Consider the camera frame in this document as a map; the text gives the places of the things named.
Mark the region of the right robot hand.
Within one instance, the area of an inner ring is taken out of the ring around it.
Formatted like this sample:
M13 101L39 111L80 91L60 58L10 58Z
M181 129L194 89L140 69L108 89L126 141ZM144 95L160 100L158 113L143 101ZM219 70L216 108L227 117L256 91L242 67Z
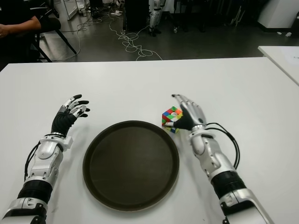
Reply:
M174 127L192 131L193 129L206 129L207 122L201 107L194 101L180 94L172 94L182 110L182 117L175 122L166 122L164 127Z

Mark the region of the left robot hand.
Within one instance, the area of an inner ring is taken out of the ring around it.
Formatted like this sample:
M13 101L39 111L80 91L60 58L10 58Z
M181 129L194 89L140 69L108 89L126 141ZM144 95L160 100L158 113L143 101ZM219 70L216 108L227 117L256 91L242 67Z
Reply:
M80 100L81 98L81 94L75 95L67 99L61 105L53 119L51 134L57 134L65 138L69 129L74 125L78 118L88 117L87 112L89 112L90 109L87 105L89 104L89 101Z

